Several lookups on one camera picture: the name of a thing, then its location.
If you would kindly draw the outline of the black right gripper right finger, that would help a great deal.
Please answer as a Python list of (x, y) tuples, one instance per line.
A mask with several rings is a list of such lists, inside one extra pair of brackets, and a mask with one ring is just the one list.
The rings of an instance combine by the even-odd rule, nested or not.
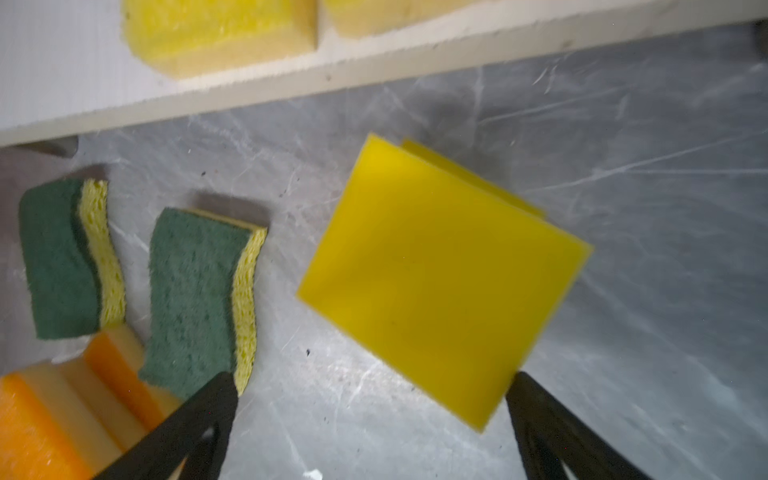
[(527, 478), (649, 479), (528, 373), (516, 373), (506, 402)]

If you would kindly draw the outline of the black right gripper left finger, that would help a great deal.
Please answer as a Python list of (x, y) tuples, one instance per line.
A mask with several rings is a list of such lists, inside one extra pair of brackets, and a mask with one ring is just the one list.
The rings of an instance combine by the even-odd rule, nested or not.
[(233, 375), (221, 372), (161, 425), (99, 473), (99, 479), (217, 479), (238, 405)]

